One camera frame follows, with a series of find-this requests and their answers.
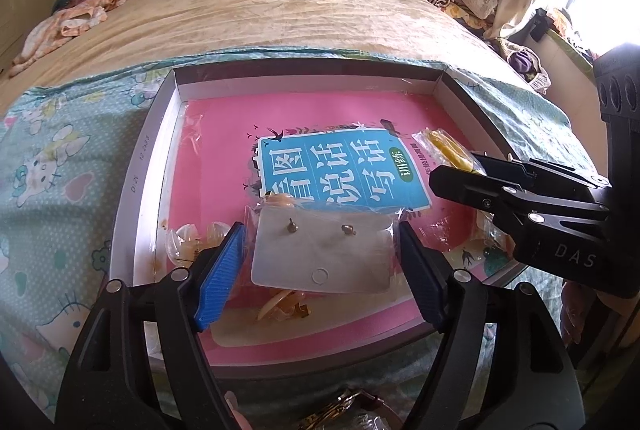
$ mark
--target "wall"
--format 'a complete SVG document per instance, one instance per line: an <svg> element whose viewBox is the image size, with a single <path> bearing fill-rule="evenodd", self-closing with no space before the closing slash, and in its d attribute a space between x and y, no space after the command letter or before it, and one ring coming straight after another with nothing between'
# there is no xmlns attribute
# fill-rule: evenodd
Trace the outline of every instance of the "wall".
<svg viewBox="0 0 640 430"><path fill-rule="evenodd" d="M551 78L546 98L565 112L571 128L587 150L601 175L607 175L607 127L600 119L596 86L549 36L535 42L529 35L525 45L540 57Z"/></svg>

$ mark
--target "blue gripper pad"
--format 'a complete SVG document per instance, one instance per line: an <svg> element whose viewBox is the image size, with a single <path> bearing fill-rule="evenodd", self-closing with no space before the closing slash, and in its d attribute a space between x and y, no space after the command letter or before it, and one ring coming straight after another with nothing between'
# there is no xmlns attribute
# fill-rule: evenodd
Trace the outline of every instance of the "blue gripper pad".
<svg viewBox="0 0 640 430"><path fill-rule="evenodd" d="M202 333L210 323L220 318L229 292L238 277L244 261L244 225L235 223L225 240L212 252L203 251L191 269L204 263L204 268L198 273L198 309L193 321L198 332Z"/></svg>
<svg viewBox="0 0 640 430"><path fill-rule="evenodd" d="M400 223L400 266L422 318L437 331L447 324L447 279L453 269L442 253L425 248L411 225Z"/></svg>

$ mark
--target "green label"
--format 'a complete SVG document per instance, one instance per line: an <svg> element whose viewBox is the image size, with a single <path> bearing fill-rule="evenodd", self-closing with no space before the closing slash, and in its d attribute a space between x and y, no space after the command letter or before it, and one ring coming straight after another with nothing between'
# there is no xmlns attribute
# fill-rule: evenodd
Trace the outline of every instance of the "green label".
<svg viewBox="0 0 640 430"><path fill-rule="evenodd" d="M411 170L411 166L409 165L404 152L398 149L398 147L391 147L391 149L389 149L389 155L391 155L391 159L398 169L400 179L406 183L412 182L414 180L414 173Z"/></svg>

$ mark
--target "plastic packaging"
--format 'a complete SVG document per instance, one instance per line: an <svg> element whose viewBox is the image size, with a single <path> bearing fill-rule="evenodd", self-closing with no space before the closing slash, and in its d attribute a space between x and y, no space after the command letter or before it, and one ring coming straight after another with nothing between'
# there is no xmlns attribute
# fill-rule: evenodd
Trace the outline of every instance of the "plastic packaging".
<svg viewBox="0 0 640 430"><path fill-rule="evenodd" d="M303 303L305 296L306 294L303 291L292 291L290 289L279 291L262 306L256 320L259 322L268 317L282 322L290 318L306 318L311 314L311 310Z"/></svg>
<svg viewBox="0 0 640 430"><path fill-rule="evenodd" d="M178 267L190 267L202 250L218 247L231 227L218 221L207 226L207 235L201 237L195 225L184 225L168 230L164 247L169 260Z"/></svg>
<svg viewBox="0 0 640 430"><path fill-rule="evenodd" d="M452 166L467 172L486 175L484 168L474 155L444 129L436 131L425 129L414 134L414 139L439 165Z"/></svg>
<svg viewBox="0 0 640 430"><path fill-rule="evenodd" d="M318 427L318 430L391 430L385 419L375 412L349 410L349 416L338 417Z"/></svg>
<svg viewBox="0 0 640 430"><path fill-rule="evenodd" d="M267 197L246 215L256 285L315 293L382 293L394 273L401 211Z"/></svg>

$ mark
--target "bird illustration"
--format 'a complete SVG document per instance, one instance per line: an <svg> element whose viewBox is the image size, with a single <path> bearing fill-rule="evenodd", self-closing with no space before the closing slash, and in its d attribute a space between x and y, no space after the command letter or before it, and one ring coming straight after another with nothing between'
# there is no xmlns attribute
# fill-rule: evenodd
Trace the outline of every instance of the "bird illustration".
<svg viewBox="0 0 640 430"><path fill-rule="evenodd" d="M462 266L471 266L474 263L474 256L466 250L462 250Z"/></svg>
<svg viewBox="0 0 640 430"><path fill-rule="evenodd" d="M276 131L274 131L273 129L269 129L267 128L267 130L273 134L273 136L275 137L270 137L268 139L270 139L271 141L282 141L282 137L284 136L284 131L280 131L280 134L278 134Z"/></svg>
<svg viewBox="0 0 640 430"><path fill-rule="evenodd" d="M380 120L380 125L382 125L386 129L386 132L391 134L391 136L400 137L398 131L396 131L396 128L394 127L393 123L391 123L391 121Z"/></svg>

